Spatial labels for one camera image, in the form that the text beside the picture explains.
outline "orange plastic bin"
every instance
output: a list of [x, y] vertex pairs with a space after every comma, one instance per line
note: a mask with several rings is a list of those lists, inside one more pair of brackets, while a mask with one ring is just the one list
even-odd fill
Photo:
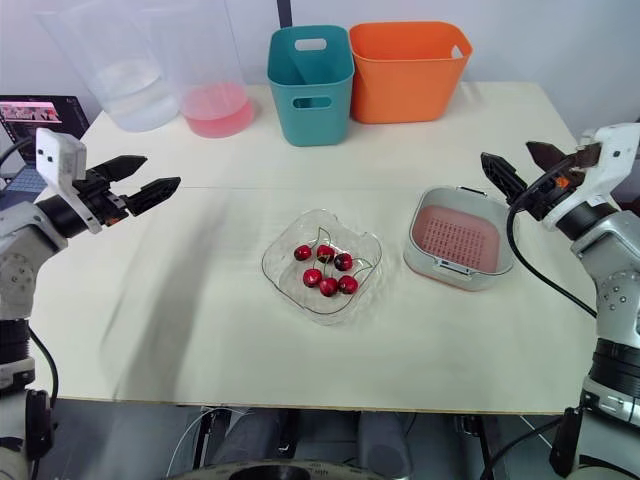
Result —
[[363, 123], [440, 117], [473, 51], [460, 29], [444, 22], [362, 23], [349, 35], [356, 64], [351, 114]]

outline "floor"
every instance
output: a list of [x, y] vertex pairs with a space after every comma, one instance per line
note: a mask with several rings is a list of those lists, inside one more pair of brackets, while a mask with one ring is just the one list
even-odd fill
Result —
[[[55, 446], [43, 459], [40, 480], [153, 480], [164, 478], [185, 428], [200, 414], [197, 407], [60, 400]], [[414, 463], [413, 479], [476, 479], [482, 470], [477, 438], [458, 433], [451, 415], [402, 414]], [[527, 417], [535, 426], [548, 420]], [[356, 414], [303, 411], [296, 458], [354, 463]], [[498, 418], [501, 444], [529, 427], [517, 416]], [[196, 428], [185, 437], [171, 470], [190, 468]], [[533, 438], [512, 451], [509, 478], [552, 479], [549, 447]]]

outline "red cherry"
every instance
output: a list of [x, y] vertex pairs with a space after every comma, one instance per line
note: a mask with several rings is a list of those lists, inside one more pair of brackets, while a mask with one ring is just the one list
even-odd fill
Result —
[[348, 253], [341, 253], [340, 255], [336, 255], [336, 258], [333, 260], [333, 264], [341, 272], [346, 272], [347, 270], [351, 270], [351, 267], [353, 267], [353, 259]]
[[322, 272], [317, 268], [310, 268], [302, 274], [303, 283], [309, 287], [315, 287], [322, 280]]
[[293, 251], [293, 256], [296, 257], [296, 260], [299, 262], [311, 257], [312, 254], [313, 252], [311, 248], [309, 248], [309, 245], [300, 245]]
[[323, 278], [318, 284], [320, 293], [325, 297], [332, 297], [338, 291], [338, 281], [335, 278]]
[[351, 275], [343, 275], [338, 281], [338, 290], [345, 295], [351, 295], [358, 289], [358, 281]]
[[320, 245], [318, 250], [316, 251], [316, 256], [318, 257], [318, 261], [322, 263], [329, 263], [333, 260], [333, 256], [336, 254], [336, 251], [331, 248], [329, 245]]

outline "glass bowl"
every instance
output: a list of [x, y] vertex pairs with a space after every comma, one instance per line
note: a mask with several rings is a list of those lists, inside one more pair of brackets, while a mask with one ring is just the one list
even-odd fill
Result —
[[[313, 254], [309, 259], [298, 261], [294, 258], [293, 251], [300, 245], [311, 247]], [[316, 260], [316, 248], [320, 245], [330, 245], [336, 255], [349, 253], [353, 267], [341, 272], [333, 262], [320, 263]], [[314, 321], [332, 325], [345, 320], [366, 290], [377, 283], [381, 260], [382, 247], [375, 235], [348, 229], [327, 210], [311, 210], [298, 217], [267, 248], [262, 257], [262, 271], [280, 293]], [[324, 270], [324, 277], [332, 276], [336, 280], [342, 275], [352, 275], [358, 281], [358, 289], [352, 295], [338, 292], [332, 297], [325, 297], [317, 287], [309, 288], [302, 283], [302, 275], [309, 268]]]

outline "clear pitcher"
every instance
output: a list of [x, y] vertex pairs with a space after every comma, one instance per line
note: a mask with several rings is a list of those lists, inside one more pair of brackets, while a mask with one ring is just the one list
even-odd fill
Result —
[[120, 128], [151, 130], [176, 116], [148, 42], [117, 2], [43, 0], [32, 8]]
[[226, 137], [246, 128], [246, 94], [224, 0], [137, 0], [139, 22], [191, 130]]

